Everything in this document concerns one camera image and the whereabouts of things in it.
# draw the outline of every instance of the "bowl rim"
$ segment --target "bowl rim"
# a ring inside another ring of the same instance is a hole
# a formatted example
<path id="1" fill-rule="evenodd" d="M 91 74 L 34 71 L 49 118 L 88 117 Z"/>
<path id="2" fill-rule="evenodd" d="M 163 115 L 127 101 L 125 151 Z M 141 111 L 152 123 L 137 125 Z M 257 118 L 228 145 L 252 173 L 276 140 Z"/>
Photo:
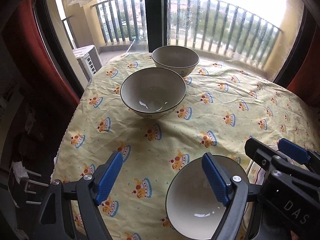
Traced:
<path id="1" fill-rule="evenodd" d="M 124 99 L 122 98 L 122 88 L 123 88 L 123 84 L 126 82 L 126 80 L 127 80 L 130 76 L 134 75 L 135 73 L 138 73 L 139 71 L 142 71 L 142 70 L 145 70 L 145 69 L 149 69 L 149 68 L 158 68 L 158 69 L 159 69 L 159 68 L 162 68 L 162 69 L 166 69 L 167 71 L 171 71 L 171 72 L 173 72 L 175 75 L 178 75 L 178 76 L 182 79 L 183 84 L 184 84 L 184 95 L 183 95 L 183 97 L 181 98 L 181 100 L 180 100 L 177 104 L 175 104 L 174 106 L 172 106 L 172 107 L 170 107 L 170 108 L 168 108 L 168 109 L 162 110 L 162 111 L 157 111 L 157 112 L 145 112 L 145 111 L 140 111 L 140 110 L 133 109 L 132 107 L 130 107 L 130 106 L 124 101 Z M 156 67 L 156 66 L 154 66 L 154 67 L 146 67 L 146 68 L 139 69 L 138 71 L 133 72 L 131 75 L 129 75 L 129 76 L 124 80 L 124 82 L 123 82 L 122 85 L 121 85 L 121 89 L 120 89 L 120 97 L 121 97 L 122 102 L 123 102 L 128 108 L 130 108 L 130 109 L 132 109 L 133 111 L 136 111 L 136 112 L 138 112 L 138 113 L 142 113 L 142 114 L 157 114 L 157 113 L 163 113 L 163 112 L 166 112 L 166 111 L 168 111 L 168 110 L 171 110 L 171 109 L 175 108 L 176 106 L 178 106 L 178 105 L 182 102 L 182 100 L 183 100 L 183 99 L 185 98 L 185 96 L 186 96 L 186 93 L 187 93 L 187 85 L 186 85 L 185 81 L 183 80 L 182 76 L 180 76 L 177 72 L 175 72 L 175 71 L 173 71 L 173 70 L 171 70 L 171 69 L 164 68 L 164 67 Z"/>
<path id="2" fill-rule="evenodd" d="M 197 61 L 197 63 L 195 63 L 195 64 L 193 64 L 193 65 L 191 65 L 191 66 L 187 66 L 187 67 L 172 67 L 172 66 L 164 65 L 164 64 L 156 61 L 156 60 L 153 58 L 153 53 L 154 53 L 157 49 L 160 49 L 160 48 L 163 48 L 163 47 L 169 47 L 169 46 L 172 46 L 172 47 L 181 47 L 181 48 L 185 48 L 185 49 L 191 50 L 192 52 L 194 52 L 194 53 L 198 56 L 198 61 Z M 176 68 L 176 69 L 194 67 L 194 66 L 196 66 L 196 65 L 199 63 L 199 61 L 200 61 L 200 57 L 199 57 L 198 53 L 196 53 L 193 49 L 189 49 L 189 48 L 187 48 L 187 47 L 179 46 L 179 45 L 166 45 L 166 46 L 161 46 L 161 47 L 159 47 L 159 48 L 156 48 L 156 49 L 151 53 L 151 57 L 152 57 L 152 60 L 153 60 L 154 62 L 156 62 L 156 63 L 158 63 L 158 64 L 160 64 L 160 65 L 162 65 L 162 66 L 171 67 L 171 68 Z"/>
<path id="3" fill-rule="evenodd" d="M 216 156 L 216 155 L 217 155 L 217 156 L 222 156 L 222 157 L 231 159 L 231 158 L 229 158 L 229 157 L 227 157 L 227 156 L 225 156 L 225 155 L 219 155 L 219 154 L 212 154 L 212 155 L 213 155 L 213 156 Z M 173 177 L 172 181 L 170 182 L 170 185 L 169 185 L 169 187 L 168 187 L 167 193 L 166 193 L 166 195 L 165 195 L 165 202 L 164 202 L 164 204 L 165 204 L 165 214 L 166 214 L 166 216 L 167 216 L 167 218 L 168 218 L 168 220 L 169 220 L 172 228 L 173 228 L 174 230 L 176 230 L 180 235 L 182 235 L 182 236 L 184 236 L 184 237 L 186 237 L 186 238 L 188 238 L 188 239 L 192 239 L 192 240 L 197 240 L 197 239 L 194 239 L 194 238 L 190 238 L 190 237 L 188 237 L 188 236 L 185 236 L 184 234 L 182 234 L 181 232 L 179 232 L 179 231 L 173 226 L 173 224 L 171 223 L 170 218 L 169 218 L 169 215 L 168 215 L 168 210 L 167 210 L 167 198 L 168 198 L 168 192 L 169 192 L 169 190 L 170 190 L 170 187 L 171 187 L 171 185 L 172 185 L 172 182 L 175 180 L 175 178 L 178 176 L 178 174 L 179 174 L 185 167 L 187 167 L 190 163 L 192 163 L 192 162 L 194 162 L 194 161 L 196 161 L 196 160 L 198 160 L 198 159 L 201 159 L 201 158 L 202 158 L 202 156 L 199 157 L 199 158 L 196 158 L 196 159 L 192 160 L 192 161 L 189 162 L 187 165 L 183 166 L 183 168 L 182 168 L 180 171 L 178 171 L 178 173 Z"/>

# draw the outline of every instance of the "air conditioner unit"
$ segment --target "air conditioner unit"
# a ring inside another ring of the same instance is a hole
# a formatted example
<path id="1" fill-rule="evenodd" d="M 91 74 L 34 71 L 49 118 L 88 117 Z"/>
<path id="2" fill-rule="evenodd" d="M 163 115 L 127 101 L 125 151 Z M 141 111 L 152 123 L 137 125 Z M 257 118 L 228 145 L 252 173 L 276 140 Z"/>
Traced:
<path id="1" fill-rule="evenodd" d="M 94 45 L 73 49 L 73 54 L 88 81 L 102 67 L 99 54 Z"/>

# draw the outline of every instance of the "bowl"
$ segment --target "bowl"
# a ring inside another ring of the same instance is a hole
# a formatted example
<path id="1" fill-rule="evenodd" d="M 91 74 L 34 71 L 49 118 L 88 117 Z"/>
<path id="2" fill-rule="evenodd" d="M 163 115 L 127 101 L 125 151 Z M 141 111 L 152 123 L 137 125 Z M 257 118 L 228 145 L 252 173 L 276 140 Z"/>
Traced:
<path id="1" fill-rule="evenodd" d="M 215 155 L 231 176 L 238 175 L 249 182 L 244 169 L 232 159 Z M 218 202 L 202 170 L 198 158 L 183 167 L 172 180 L 166 200 L 167 217 L 172 227 L 191 239 L 211 239 L 225 212 Z"/>
<path id="2" fill-rule="evenodd" d="M 155 49 L 151 57 L 157 67 L 168 68 L 180 76 L 188 76 L 199 63 L 199 56 L 192 49 L 182 46 L 163 46 Z"/>
<path id="3" fill-rule="evenodd" d="M 176 72 L 150 67 L 127 77 L 120 96 L 137 115 L 157 119 L 172 113 L 184 99 L 186 90 L 186 83 Z"/>

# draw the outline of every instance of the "blue gripper pad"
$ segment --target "blue gripper pad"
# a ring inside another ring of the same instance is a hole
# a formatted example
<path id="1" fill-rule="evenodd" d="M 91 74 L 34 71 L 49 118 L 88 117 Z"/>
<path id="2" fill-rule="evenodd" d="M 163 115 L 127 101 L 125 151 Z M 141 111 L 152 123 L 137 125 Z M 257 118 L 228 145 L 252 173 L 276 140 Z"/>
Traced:
<path id="1" fill-rule="evenodd" d="M 287 139 L 282 138 L 279 140 L 278 149 L 283 154 L 292 158 L 299 164 L 308 164 L 310 157 L 308 156 L 308 152 L 306 149 L 294 144 Z"/>
<path id="2" fill-rule="evenodd" d="M 227 185 L 207 153 L 202 156 L 202 169 L 210 183 L 216 199 L 221 202 L 223 206 L 227 206 L 230 202 Z"/>
<path id="3" fill-rule="evenodd" d="M 100 205 L 102 201 L 108 198 L 121 167 L 122 154 L 118 152 L 98 183 L 97 196 L 94 199 L 97 205 Z"/>

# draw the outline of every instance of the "yellow tablecloth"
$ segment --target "yellow tablecloth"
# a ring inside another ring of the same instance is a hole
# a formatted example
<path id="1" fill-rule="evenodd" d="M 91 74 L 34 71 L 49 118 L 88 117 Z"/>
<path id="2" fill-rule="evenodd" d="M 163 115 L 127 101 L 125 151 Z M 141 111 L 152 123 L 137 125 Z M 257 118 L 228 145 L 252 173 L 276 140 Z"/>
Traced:
<path id="1" fill-rule="evenodd" d="M 183 239 L 166 218 L 165 196 L 179 169 L 207 151 L 226 155 L 245 169 L 249 137 L 266 144 L 287 138 L 319 149 L 315 111 L 286 89 L 219 62 L 200 60 L 185 78 L 187 95 L 176 112 L 158 120 L 141 118 L 121 101 L 120 86 L 146 67 L 154 67 L 150 53 L 127 53 L 94 75 L 52 175 L 76 181 L 105 163 L 113 150 L 123 153 L 116 183 L 99 206 L 113 239 Z M 81 229 L 77 202 L 73 211 Z"/>

